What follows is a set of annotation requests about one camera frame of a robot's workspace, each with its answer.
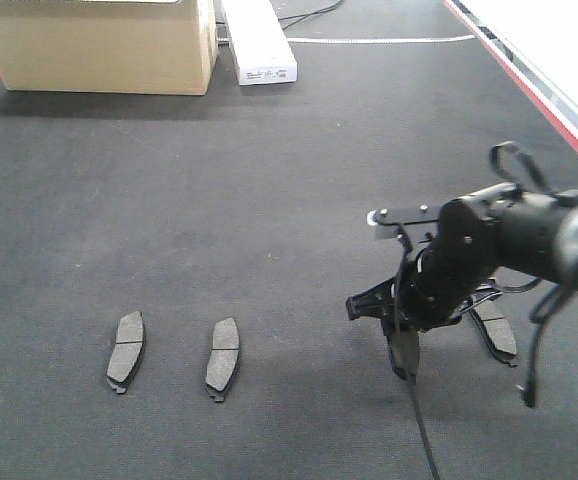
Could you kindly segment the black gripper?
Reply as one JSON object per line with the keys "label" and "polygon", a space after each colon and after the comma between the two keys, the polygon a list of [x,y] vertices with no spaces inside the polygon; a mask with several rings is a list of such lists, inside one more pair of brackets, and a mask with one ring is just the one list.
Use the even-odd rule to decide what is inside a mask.
{"label": "black gripper", "polygon": [[370,225],[403,242],[404,255],[394,277],[346,299],[349,321],[378,319],[384,335],[428,331],[459,323],[467,312],[503,294],[493,280],[484,282],[501,266],[488,202],[459,197],[440,207],[434,220],[435,237],[412,256],[408,217],[385,209],[368,214]]}

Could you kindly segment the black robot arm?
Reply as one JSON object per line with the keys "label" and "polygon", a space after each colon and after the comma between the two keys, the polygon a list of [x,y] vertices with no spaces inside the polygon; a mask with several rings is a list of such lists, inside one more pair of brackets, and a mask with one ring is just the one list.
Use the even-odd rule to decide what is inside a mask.
{"label": "black robot arm", "polygon": [[537,193],[509,183],[436,209],[437,231],[398,273],[346,301],[350,320],[428,331],[458,322],[460,307],[507,268],[578,290],[578,190]]}

